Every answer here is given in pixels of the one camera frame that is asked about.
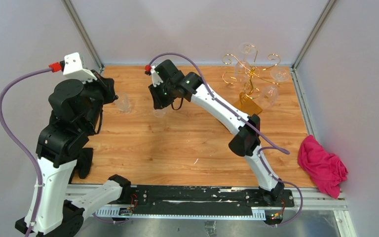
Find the gray wall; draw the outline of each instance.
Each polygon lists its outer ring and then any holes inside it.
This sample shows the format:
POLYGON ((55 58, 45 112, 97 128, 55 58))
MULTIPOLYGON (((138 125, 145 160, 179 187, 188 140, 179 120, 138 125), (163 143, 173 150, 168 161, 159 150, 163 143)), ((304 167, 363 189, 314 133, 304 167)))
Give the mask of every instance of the gray wall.
POLYGON ((338 1, 299 74, 318 140, 349 170, 355 229, 379 236, 379 1, 338 1))
POLYGON ((173 51, 222 65, 222 56, 240 54, 244 42, 259 47, 261 64, 270 63, 270 53, 294 63, 327 0, 73 2, 105 64, 147 64, 173 51))
MULTIPOLYGON (((61 1, 0 0, 0 91, 23 74, 46 68, 71 52, 96 68, 61 1)), ((61 73, 27 79, 4 99, 4 116, 34 153, 47 125, 47 102, 61 73)), ((14 223, 27 214, 36 179, 33 166, 0 126, 0 236, 21 236, 14 223)))

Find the wooden table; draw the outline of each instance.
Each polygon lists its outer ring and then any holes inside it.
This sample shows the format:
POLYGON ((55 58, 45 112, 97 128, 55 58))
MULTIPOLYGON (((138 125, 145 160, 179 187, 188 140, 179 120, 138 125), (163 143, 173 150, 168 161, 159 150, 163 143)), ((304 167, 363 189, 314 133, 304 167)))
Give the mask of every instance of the wooden table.
MULTIPOLYGON (((224 99, 230 103, 238 99, 235 86, 225 84, 221 78, 228 67, 200 68, 224 99)), ((195 71, 189 66, 179 69, 184 74, 195 71)), ((128 93, 132 112, 125 115, 115 104, 104 106, 102 131, 90 137, 87 144, 94 148, 91 172, 83 180, 75 177, 74 183, 100 184, 118 174, 132 184, 258 186, 244 158, 228 148, 232 135, 201 107, 184 101, 180 110, 170 109, 163 118, 157 118, 152 113, 148 90, 151 77, 144 74, 144 67, 108 66, 104 77, 115 79, 117 92, 128 93)), ((269 70, 263 77, 270 79, 269 70)), ((259 88, 270 85, 258 79, 255 83, 259 88)), ((292 81, 279 85, 278 90, 276 104, 260 114, 261 131, 291 154, 266 150, 266 158, 283 180, 300 187, 315 187, 297 164, 298 149, 307 131, 292 81)))

